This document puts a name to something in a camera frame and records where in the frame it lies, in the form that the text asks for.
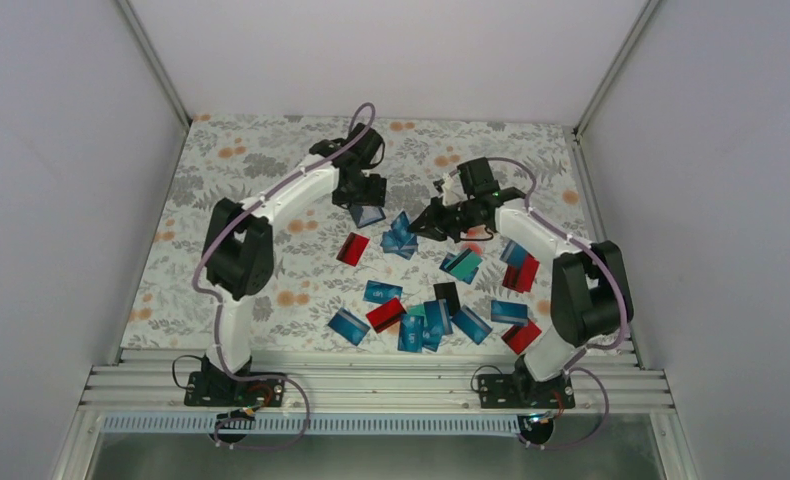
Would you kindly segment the blue denim card holder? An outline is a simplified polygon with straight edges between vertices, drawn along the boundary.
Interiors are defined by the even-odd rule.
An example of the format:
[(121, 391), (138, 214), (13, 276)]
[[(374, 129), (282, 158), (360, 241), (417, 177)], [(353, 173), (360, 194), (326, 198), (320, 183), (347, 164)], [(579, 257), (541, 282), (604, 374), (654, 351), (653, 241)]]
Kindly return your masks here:
[(352, 205), (348, 209), (358, 229), (368, 227), (386, 219), (383, 209), (379, 206)]

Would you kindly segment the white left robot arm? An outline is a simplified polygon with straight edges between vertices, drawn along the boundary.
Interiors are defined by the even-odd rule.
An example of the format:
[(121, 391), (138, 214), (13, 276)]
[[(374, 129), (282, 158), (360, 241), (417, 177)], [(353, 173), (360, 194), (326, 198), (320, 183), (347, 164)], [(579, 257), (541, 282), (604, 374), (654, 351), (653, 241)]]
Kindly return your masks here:
[(249, 391), (248, 321), (240, 311), (272, 278), (275, 233), (316, 200), (329, 199), (341, 208), (383, 206), (387, 182), (372, 170), (384, 152), (382, 136), (358, 123), (344, 138), (314, 144), (275, 185), (214, 207), (192, 286), (217, 302), (206, 357), (218, 369), (209, 390), (223, 404), (237, 404)]

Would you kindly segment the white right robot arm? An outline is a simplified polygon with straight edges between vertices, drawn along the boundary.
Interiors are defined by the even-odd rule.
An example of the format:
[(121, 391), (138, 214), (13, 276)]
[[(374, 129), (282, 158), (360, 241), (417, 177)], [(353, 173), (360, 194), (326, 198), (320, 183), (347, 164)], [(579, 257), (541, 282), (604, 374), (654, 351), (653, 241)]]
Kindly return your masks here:
[(536, 407), (551, 393), (550, 380), (571, 370), (590, 350), (614, 350), (628, 334), (633, 305), (620, 248), (562, 230), (516, 187), (502, 187), (493, 158), (460, 164), (436, 181), (438, 196), (409, 230), (435, 240), (460, 240), (473, 227), (516, 242), (551, 274), (552, 325), (517, 359), (515, 399)]

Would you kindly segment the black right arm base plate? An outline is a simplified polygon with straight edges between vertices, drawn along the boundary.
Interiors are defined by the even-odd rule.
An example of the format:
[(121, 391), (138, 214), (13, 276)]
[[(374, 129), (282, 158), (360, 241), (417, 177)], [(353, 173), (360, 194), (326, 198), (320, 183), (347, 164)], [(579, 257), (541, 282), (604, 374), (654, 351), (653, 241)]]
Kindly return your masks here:
[(476, 389), (484, 409), (571, 409), (576, 406), (571, 379), (560, 374), (537, 382), (525, 374), (479, 374)]

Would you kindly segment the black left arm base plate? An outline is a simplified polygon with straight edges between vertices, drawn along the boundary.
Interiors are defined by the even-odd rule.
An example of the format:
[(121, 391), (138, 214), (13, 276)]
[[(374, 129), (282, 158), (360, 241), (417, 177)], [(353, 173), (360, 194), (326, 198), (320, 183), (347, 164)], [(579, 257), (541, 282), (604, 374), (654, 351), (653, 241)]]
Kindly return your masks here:
[(264, 380), (240, 382), (223, 372), (193, 372), (189, 376), (183, 403), (188, 407), (280, 407), (286, 378), (267, 376)]

